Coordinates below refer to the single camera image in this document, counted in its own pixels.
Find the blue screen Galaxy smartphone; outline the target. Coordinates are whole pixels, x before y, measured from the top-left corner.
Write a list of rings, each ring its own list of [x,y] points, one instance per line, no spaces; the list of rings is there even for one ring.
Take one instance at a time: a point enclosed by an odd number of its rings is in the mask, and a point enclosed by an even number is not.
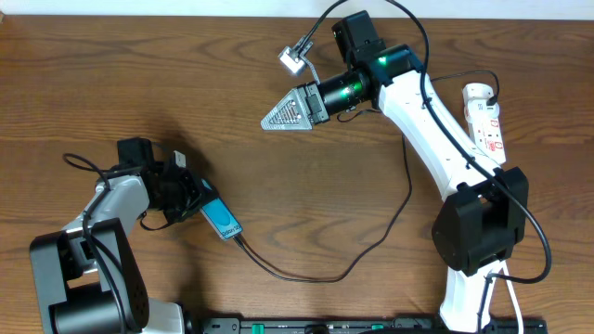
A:
[[[205,199],[201,204],[200,212],[222,240],[239,236],[243,228],[220,197],[218,190],[206,179],[202,179],[201,182],[205,190]]]

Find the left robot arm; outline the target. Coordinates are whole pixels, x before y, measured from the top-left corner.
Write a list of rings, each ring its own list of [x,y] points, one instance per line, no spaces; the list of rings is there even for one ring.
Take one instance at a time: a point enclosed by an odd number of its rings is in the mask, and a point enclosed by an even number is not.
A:
[[[65,153],[70,166],[97,173],[95,194],[58,232],[29,248],[36,298],[45,333],[197,333],[179,302],[148,296],[128,236],[150,211],[167,225],[186,221],[214,196],[173,150],[156,160],[154,144],[133,137],[117,143],[118,162],[101,169]]]

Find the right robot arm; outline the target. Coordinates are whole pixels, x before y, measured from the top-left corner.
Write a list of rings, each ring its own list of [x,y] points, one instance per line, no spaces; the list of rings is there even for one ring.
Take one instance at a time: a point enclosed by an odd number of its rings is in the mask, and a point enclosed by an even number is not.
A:
[[[262,119],[266,131],[307,131],[370,102],[402,132],[429,170],[443,205],[433,244],[447,265],[439,315],[446,328],[474,333],[491,322],[494,281],[523,240],[528,182],[505,160],[497,96],[484,85],[465,87],[464,123],[435,93],[427,61],[407,45],[387,46],[369,14],[334,24],[346,71],[292,88]]]

